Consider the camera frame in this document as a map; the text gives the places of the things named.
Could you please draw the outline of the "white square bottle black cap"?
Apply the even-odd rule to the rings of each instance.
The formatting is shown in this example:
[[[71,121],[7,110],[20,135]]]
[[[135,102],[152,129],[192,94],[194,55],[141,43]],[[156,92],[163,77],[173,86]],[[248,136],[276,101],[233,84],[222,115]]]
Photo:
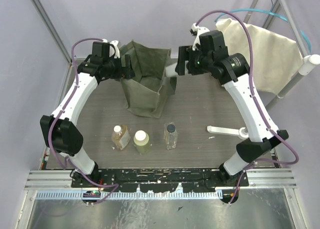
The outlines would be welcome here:
[[[165,76],[168,78],[175,78],[178,76],[178,73],[176,72],[176,66],[177,63],[170,64],[165,67]]]

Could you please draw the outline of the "olive green canvas bag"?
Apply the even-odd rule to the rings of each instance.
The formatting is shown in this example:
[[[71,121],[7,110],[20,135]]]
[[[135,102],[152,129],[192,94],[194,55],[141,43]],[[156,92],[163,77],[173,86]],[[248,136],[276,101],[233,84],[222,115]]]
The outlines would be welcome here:
[[[121,79],[126,98],[125,108],[140,117],[159,119],[168,97],[176,92],[177,78],[166,76],[171,49],[150,48],[131,41],[120,48],[123,56],[129,55],[135,77]]]

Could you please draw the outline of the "clear square bottle black cap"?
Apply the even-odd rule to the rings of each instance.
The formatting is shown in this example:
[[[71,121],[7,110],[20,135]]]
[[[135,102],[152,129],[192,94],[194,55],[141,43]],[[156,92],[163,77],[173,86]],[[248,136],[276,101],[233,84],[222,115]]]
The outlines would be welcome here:
[[[176,148],[178,142],[178,132],[174,122],[164,124],[164,139],[167,150]]]

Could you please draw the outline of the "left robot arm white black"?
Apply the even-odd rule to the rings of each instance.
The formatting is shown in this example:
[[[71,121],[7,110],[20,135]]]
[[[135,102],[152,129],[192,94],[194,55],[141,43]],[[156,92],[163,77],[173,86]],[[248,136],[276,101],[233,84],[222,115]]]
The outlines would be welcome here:
[[[91,38],[92,51],[80,64],[73,61],[74,80],[60,105],[43,115],[40,127],[46,146],[62,168],[67,163],[83,174],[88,187],[100,182],[99,168],[84,149],[84,137],[77,128],[78,118],[89,96],[105,80],[131,79],[135,76],[129,55],[121,56],[119,42]]]

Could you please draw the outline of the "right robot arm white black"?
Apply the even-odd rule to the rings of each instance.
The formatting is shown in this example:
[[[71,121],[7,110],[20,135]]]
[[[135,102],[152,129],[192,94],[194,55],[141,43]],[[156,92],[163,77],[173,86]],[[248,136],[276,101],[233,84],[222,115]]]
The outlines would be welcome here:
[[[257,91],[250,90],[249,64],[242,54],[228,53],[223,33],[206,27],[190,33],[195,37],[194,43],[179,47],[175,72],[180,76],[210,73],[234,100],[248,131],[248,138],[237,144],[234,155],[219,167],[220,182],[231,186],[237,180],[237,173],[287,140],[289,135],[270,117],[266,118],[270,128],[266,126],[257,109],[257,105],[263,103]]]

